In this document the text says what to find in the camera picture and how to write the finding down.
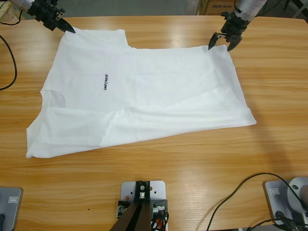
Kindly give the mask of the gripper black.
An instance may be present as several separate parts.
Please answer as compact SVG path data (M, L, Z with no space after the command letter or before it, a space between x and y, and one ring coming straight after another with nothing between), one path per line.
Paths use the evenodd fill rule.
M226 22L220 30L221 33L215 32L211 37L208 50L215 46L218 39L225 38L229 43L227 51L232 51L241 42L242 33L247 29L250 22L237 17L235 13L231 12L222 12L220 15L224 17Z
M57 27L63 32L75 33L74 28L66 20L62 19L65 10L57 7L56 0L34 0L27 13L35 16L38 22L41 21L51 31Z

